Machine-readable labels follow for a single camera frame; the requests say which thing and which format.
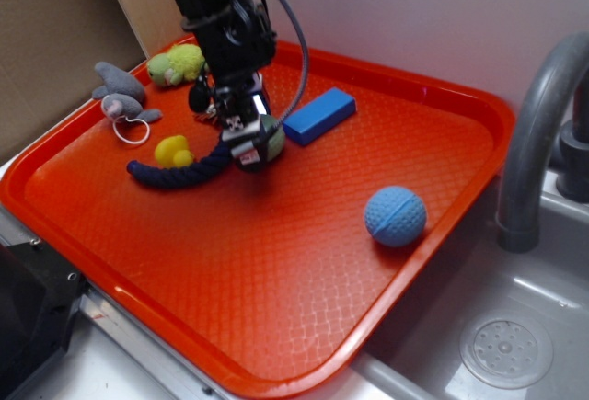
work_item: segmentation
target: green plush toy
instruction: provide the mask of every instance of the green plush toy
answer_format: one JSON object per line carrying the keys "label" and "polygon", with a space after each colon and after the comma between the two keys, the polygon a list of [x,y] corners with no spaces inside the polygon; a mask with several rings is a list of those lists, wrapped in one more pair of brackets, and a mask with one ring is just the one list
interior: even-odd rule
{"label": "green plush toy", "polygon": [[205,68],[201,48],[195,44],[177,44],[147,62],[149,77],[158,86],[177,86],[194,81]]}

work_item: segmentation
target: blue block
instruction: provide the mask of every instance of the blue block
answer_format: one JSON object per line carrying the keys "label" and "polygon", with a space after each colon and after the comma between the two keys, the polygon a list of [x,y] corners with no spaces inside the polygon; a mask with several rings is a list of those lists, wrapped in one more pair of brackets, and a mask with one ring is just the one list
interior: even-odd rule
{"label": "blue block", "polygon": [[290,115],[284,121],[284,133],[291,140],[307,145],[355,111],[353,97],[333,87]]}

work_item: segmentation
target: gray sink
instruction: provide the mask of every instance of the gray sink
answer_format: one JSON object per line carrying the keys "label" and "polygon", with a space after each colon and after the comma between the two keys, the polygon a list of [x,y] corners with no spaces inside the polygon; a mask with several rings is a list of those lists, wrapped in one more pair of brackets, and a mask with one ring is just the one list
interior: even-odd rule
{"label": "gray sink", "polygon": [[497,246],[497,194],[491,184],[365,351],[416,398],[585,400],[589,207],[544,193],[540,243],[515,254]]}

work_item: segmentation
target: white string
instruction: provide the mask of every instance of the white string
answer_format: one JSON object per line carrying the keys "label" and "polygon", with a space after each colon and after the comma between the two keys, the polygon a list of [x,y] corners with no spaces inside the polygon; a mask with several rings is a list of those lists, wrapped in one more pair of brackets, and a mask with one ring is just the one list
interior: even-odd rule
{"label": "white string", "polygon": [[[138,121],[138,122],[142,122],[142,123],[145,125],[145,127],[147,128],[147,132],[145,133],[145,136],[144,136],[144,137],[143,137],[141,140],[139,140],[139,141],[131,141],[131,140],[128,140],[128,139],[126,139],[125,137],[123,137],[123,136],[122,136],[122,135],[119,133],[119,130],[117,129],[117,123],[119,123],[119,122],[121,122],[121,121],[123,121],[123,120],[126,120],[127,122],[137,122],[137,121]],[[149,124],[147,124],[147,121],[145,121],[145,120],[141,120],[141,119],[139,119],[139,118],[132,118],[132,119],[129,119],[129,117],[123,117],[123,116],[121,116],[121,117],[117,117],[117,119],[116,119],[115,121],[113,121],[113,122],[112,122],[112,129],[114,130],[115,134],[117,135],[117,137],[118,137],[118,138],[119,138],[121,141],[124,141],[124,142],[126,142],[126,143],[128,143],[128,144],[132,144],[132,145],[140,145],[140,144],[143,144],[143,143],[145,143],[145,142],[147,141],[147,138],[149,138],[149,133],[151,132],[151,129],[149,128]]]}

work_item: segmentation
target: tray rim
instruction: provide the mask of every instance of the tray rim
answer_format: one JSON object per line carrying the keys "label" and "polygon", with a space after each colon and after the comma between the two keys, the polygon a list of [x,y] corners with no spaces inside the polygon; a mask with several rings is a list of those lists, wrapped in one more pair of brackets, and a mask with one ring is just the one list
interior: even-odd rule
{"label": "tray rim", "polygon": [[[177,43],[183,42],[193,42],[192,36],[177,41]],[[170,44],[162,51],[169,49],[173,44]],[[143,62],[131,71],[144,85],[149,83],[145,63]],[[280,42],[275,63],[298,67],[300,64],[298,47],[291,43]],[[180,324],[173,325],[172,329],[175,330],[173,334],[169,333],[162,338],[168,343],[170,341],[174,342],[172,347],[193,363],[194,359],[191,356],[198,356],[203,353],[205,356],[215,354],[215,359],[200,361],[199,369],[209,374],[233,394],[251,398],[293,396],[324,383],[341,371],[345,364],[360,350],[362,344],[368,339],[384,316],[393,309],[396,300],[409,288],[421,269],[435,254],[440,244],[443,243],[476,198],[491,182],[501,168],[507,153],[509,139],[514,127],[514,114],[500,98],[478,89],[449,83],[425,75],[363,62],[326,51],[311,50],[312,74],[315,71],[323,73],[336,66],[339,69],[339,75],[334,79],[337,81],[357,84],[360,76],[369,85],[367,88],[389,95],[391,89],[394,91],[398,89],[398,86],[402,85],[406,94],[402,98],[421,103],[427,107],[447,110],[439,108],[437,105],[446,98],[452,98],[456,104],[453,107],[454,110],[450,111],[476,120],[488,129],[493,139],[493,151],[481,169],[453,202],[451,207],[453,214],[448,215],[446,214],[447,211],[440,218],[350,334],[340,343],[333,354],[313,371],[287,380],[262,380],[249,374],[212,345],[207,347],[206,343],[203,343],[206,342],[205,340],[202,343],[196,343],[192,338],[197,333],[184,331],[186,328],[183,328]],[[386,80],[394,81],[393,86],[391,83],[384,83]],[[52,159],[67,143],[74,141],[102,118],[99,100],[88,101],[78,111],[25,149],[12,162],[0,181],[0,201],[6,208],[21,222],[30,225],[29,228],[37,235],[47,238],[48,242],[58,251],[77,251],[75,253],[78,259],[76,265],[83,272],[85,269],[104,269],[106,266],[94,260],[91,255],[84,254],[86,249],[75,239],[52,239],[52,234],[56,234],[54,224],[42,214],[39,214],[39,210],[32,204],[25,200],[19,200],[19,198],[23,197],[26,188],[27,181],[23,179],[30,178],[39,167]],[[147,306],[146,303],[139,303],[133,294],[123,291],[124,285],[121,286],[119,280],[112,279],[108,272],[101,274],[101,279],[93,280],[93,282],[112,297],[115,302],[133,313],[140,321],[147,324],[150,329],[156,331],[161,331],[162,328],[164,330],[170,329],[169,319],[164,318],[157,309]]]}

